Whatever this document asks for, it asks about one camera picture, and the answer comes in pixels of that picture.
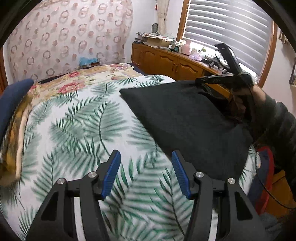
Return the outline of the person's right forearm dark sleeve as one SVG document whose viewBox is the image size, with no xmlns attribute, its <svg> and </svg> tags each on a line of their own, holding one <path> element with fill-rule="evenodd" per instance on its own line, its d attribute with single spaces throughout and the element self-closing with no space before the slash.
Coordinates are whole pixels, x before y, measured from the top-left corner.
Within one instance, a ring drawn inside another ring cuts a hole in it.
<svg viewBox="0 0 296 241">
<path fill-rule="evenodd" d="M 251 135 L 255 141 L 274 150 L 276 166 L 283 169 L 291 189 L 295 189 L 295 117 L 286 106 L 265 96 L 255 109 Z"/>
</svg>

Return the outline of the person's right hand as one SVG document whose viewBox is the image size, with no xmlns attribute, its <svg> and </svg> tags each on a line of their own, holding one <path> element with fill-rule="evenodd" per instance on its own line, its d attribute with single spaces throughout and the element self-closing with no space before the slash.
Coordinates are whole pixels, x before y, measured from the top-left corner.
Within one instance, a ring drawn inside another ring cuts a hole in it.
<svg viewBox="0 0 296 241">
<path fill-rule="evenodd" d="M 245 113 L 250 108 L 260 107 L 266 101 L 265 92 L 258 85 L 231 89 L 231 94 L 239 113 Z"/>
</svg>

